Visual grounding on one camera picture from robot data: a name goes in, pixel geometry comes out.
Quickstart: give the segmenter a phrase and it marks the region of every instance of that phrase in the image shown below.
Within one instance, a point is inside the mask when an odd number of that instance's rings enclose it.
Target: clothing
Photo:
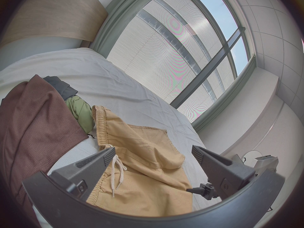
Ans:
[[[88,134],[95,126],[90,105],[77,95],[68,98],[66,105],[85,133]]]
[[[128,125],[103,106],[93,106],[100,149],[113,145],[127,170],[112,197],[110,163],[93,189],[87,203],[116,213],[135,216],[171,216],[192,211],[191,185],[181,165],[179,153],[167,131]],[[115,165],[114,186],[120,182],[121,169]]]
[[[67,98],[73,97],[78,93],[77,90],[73,89],[68,83],[62,81],[57,76],[47,76],[43,79],[52,85],[65,101]]]
[[[35,75],[14,87],[0,105],[0,170],[17,202],[33,219],[22,180],[54,163],[88,136],[60,94]]]

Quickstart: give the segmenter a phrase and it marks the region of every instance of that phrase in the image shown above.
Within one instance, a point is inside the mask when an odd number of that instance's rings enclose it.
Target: drawstring tip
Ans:
[[[118,184],[118,186],[117,186],[117,188],[116,188],[116,190],[119,188],[119,186],[121,185],[121,182]]]

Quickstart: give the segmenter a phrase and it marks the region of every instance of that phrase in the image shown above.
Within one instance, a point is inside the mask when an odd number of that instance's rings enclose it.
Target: white bed sheet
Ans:
[[[186,157],[182,167],[191,185],[199,187],[207,182],[191,154],[192,145],[204,145],[187,118],[97,52],[89,48],[67,49],[17,61],[0,72],[0,99],[35,74],[42,78],[58,76],[91,106],[105,106],[128,124],[166,129],[173,145]],[[60,158],[49,173],[96,151],[97,141],[89,137]],[[193,211],[220,201],[193,195]]]

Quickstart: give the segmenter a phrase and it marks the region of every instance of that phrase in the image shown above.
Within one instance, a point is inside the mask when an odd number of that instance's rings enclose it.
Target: wooden panel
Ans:
[[[107,16],[98,0],[26,0],[10,22],[0,47],[33,36],[93,41]]]

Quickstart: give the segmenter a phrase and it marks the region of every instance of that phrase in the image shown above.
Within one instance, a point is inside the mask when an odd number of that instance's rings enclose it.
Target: dark gray clothing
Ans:
[[[78,93],[77,90],[73,89],[68,83],[62,81],[57,76],[47,76],[43,79],[53,86],[65,101]]]

